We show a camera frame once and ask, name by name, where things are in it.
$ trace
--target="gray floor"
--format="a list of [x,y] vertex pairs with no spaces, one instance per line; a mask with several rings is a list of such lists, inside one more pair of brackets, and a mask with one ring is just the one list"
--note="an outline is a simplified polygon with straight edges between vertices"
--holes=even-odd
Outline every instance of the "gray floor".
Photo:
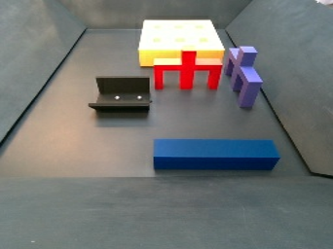
[[[333,182],[309,175],[263,96],[243,110],[228,79],[209,91],[198,75],[181,91],[170,74],[149,116],[87,107],[95,75],[152,75],[138,39],[86,33],[2,148],[2,247],[332,248]],[[272,172],[154,172],[153,139],[189,136],[272,138],[281,162]]]
[[[229,38],[220,31],[225,47]],[[253,110],[237,106],[228,77],[209,90],[198,74],[193,90],[178,89],[177,73],[154,90],[148,116],[102,114],[95,76],[153,76],[138,64],[140,30],[89,30],[9,143],[0,149],[0,176],[152,177],[169,175],[307,175],[307,167],[263,95]],[[273,139],[281,161],[272,172],[162,171],[153,168],[154,138]]]

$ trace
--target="black chair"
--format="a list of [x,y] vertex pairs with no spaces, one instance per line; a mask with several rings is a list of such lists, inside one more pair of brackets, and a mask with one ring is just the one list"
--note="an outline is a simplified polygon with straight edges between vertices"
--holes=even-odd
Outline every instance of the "black chair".
[[97,77],[99,98],[89,106],[97,111],[150,110],[149,77]]

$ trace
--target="gray wall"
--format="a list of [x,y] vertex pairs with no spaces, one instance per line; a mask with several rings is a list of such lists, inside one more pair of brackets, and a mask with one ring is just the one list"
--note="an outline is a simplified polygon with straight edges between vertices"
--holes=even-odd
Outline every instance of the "gray wall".
[[85,25],[54,0],[0,0],[0,141],[79,38]]
[[260,51],[263,89],[312,172],[333,175],[333,10],[255,0],[227,31]]
[[59,0],[90,28],[141,28],[146,18],[209,18],[225,28],[252,0]]

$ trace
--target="toy furniture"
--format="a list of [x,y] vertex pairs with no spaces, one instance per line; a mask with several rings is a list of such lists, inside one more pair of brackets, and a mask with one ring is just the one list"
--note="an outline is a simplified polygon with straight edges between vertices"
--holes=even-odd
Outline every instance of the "toy furniture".
[[156,169],[272,170],[279,160],[272,140],[154,140]]
[[229,49],[225,75],[232,76],[232,88],[240,92],[240,107],[252,108],[263,87],[263,78],[255,69],[257,57],[255,47],[240,47]]
[[156,89],[164,89],[165,71],[180,71],[180,88],[192,89],[196,71],[209,71],[209,89],[218,88],[223,63],[218,58],[197,58],[193,50],[182,51],[182,58],[156,58],[154,60],[154,79]]
[[141,66],[154,66],[156,58],[181,58],[181,51],[192,46],[198,58],[224,58],[224,45],[209,19],[145,20],[141,42]]
[[149,110],[149,77],[97,77],[99,98],[89,106],[97,111]]

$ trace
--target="blue bench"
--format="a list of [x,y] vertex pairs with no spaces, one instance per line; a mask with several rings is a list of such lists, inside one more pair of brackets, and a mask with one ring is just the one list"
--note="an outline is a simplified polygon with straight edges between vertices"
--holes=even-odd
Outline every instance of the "blue bench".
[[272,170],[279,160],[272,140],[154,140],[156,169]]

